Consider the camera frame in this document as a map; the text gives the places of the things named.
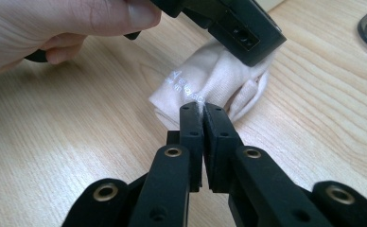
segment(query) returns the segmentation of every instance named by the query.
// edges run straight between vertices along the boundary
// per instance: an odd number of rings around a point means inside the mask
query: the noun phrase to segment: light wooden surface
[[[367,197],[367,49],[356,32],[366,13],[367,0],[271,11],[288,41],[236,129],[306,189],[334,180]],[[165,16],[137,41],[92,37],[73,61],[1,75],[0,226],[60,226],[90,183],[146,173],[166,140],[148,97],[209,37]],[[233,226],[226,199],[207,186],[191,194],[189,226]]]

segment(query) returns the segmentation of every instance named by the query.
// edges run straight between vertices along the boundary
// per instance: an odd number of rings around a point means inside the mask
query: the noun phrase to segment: finger
[[[45,57],[51,64],[59,64],[63,61],[68,61],[74,58],[80,51],[82,44],[52,48],[46,51]]]
[[[86,39],[86,37],[87,36],[85,35],[63,33],[49,39],[47,42],[44,43],[44,45],[40,49],[48,50],[54,47],[67,47],[82,44],[84,39]]]
[[[59,23],[66,31],[88,35],[123,35],[156,26],[161,11],[149,0],[69,0]]]

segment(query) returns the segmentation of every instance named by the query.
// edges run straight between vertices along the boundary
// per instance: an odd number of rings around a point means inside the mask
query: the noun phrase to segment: wooden table
[[[367,0],[271,11],[288,41],[236,129],[306,189],[334,180],[367,197],[367,49],[356,31],[366,13]],[[90,183],[146,173],[166,140],[148,97],[209,38],[164,16],[134,42],[92,37],[73,61],[0,75],[0,226],[60,226]],[[191,195],[189,226],[233,225],[226,196],[207,185]]]

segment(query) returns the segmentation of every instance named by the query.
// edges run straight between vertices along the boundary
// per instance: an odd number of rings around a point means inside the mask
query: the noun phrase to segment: white cloth
[[[250,67],[213,39],[172,71],[149,100],[169,130],[179,129],[180,107],[193,101],[223,107],[235,122],[263,94],[273,56]]]

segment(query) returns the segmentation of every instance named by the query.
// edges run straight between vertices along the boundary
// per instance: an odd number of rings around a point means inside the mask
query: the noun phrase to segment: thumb
[[[150,28],[160,22],[161,11],[149,0],[61,1],[65,32],[116,36]]]

